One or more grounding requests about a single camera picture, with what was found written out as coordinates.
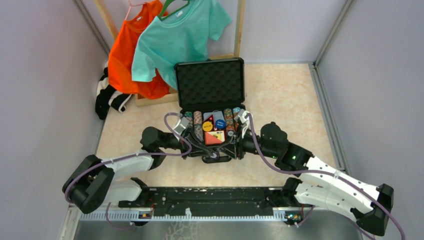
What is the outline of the black poker set case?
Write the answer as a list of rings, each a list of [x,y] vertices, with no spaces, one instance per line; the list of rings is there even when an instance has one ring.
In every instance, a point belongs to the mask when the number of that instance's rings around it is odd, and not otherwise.
[[[240,57],[180,62],[174,66],[181,114],[202,114],[240,107],[245,109],[245,63]],[[206,145],[215,152],[216,145]],[[201,157],[204,163],[220,163],[218,158]]]

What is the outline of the yellow round button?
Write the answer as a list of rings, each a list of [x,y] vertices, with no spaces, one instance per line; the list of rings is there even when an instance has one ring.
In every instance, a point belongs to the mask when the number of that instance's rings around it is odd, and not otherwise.
[[[214,124],[211,121],[205,121],[202,124],[202,130],[204,132],[211,132],[214,129]]]

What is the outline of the red black triangle marker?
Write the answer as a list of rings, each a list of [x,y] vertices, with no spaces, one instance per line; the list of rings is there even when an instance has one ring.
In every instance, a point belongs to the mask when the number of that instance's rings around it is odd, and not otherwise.
[[[204,113],[203,114],[203,121],[213,123],[214,122],[213,113],[211,113],[211,112]]]

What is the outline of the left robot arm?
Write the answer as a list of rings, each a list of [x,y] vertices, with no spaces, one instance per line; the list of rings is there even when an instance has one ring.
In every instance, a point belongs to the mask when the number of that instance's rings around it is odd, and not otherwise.
[[[135,153],[101,159],[94,154],[86,156],[62,187],[65,200],[77,206],[82,213],[95,211],[105,203],[129,201],[138,207],[149,203],[150,193],[135,180],[119,180],[137,172],[159,167],[169,155],[162,149],[179,150],[179,157],[198,154],[217,158],[218,152],[200,144],[188,131],[185,136],[147,127],[141,137],[142,148]]]

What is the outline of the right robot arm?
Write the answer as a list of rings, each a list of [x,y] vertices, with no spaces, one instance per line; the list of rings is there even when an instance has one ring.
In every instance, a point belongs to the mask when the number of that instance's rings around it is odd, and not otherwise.
[[[247,121],[237,133],[223,137],[216,150],[239,159],[247,153],[256,154],[274,171],[291,175],[294,187],[281,193],[287,206],[325,208],[380,237],[393,219],[393,187],[385,183],[368,184],[329,166],[311,151],[290,142],[287,133],[275,122],[264,125],[256,135]]]

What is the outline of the red playing card box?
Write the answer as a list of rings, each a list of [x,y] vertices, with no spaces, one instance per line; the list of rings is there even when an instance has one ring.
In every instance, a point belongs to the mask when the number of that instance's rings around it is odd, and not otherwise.
[[[226,140],[226,134],[224,131],[209,131],[204,133],[204,142],[207,146],[219,145]]]

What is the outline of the blue round button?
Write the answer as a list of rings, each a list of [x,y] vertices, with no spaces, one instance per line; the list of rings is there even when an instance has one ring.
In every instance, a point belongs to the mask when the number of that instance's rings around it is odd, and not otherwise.
[[[226,121],[224,119],[218,119],[215,121],[215,127],[219,130],[225,129],[227,126]]]

